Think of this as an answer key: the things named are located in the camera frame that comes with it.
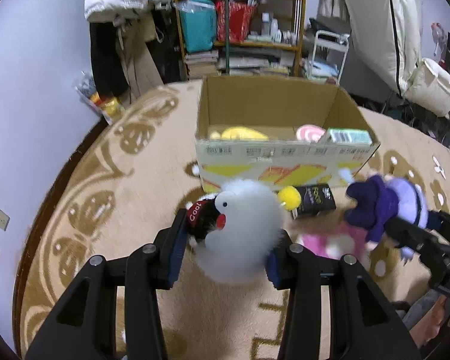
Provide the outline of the right hand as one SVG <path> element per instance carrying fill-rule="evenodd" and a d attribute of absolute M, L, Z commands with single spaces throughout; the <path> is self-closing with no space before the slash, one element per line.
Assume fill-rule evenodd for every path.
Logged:
<path fill-rule="evenodd" d="M 434 339 L 450 317 L 450 298 L 430 291 L 409 310 L 403 322 L 418 348 Z"/>

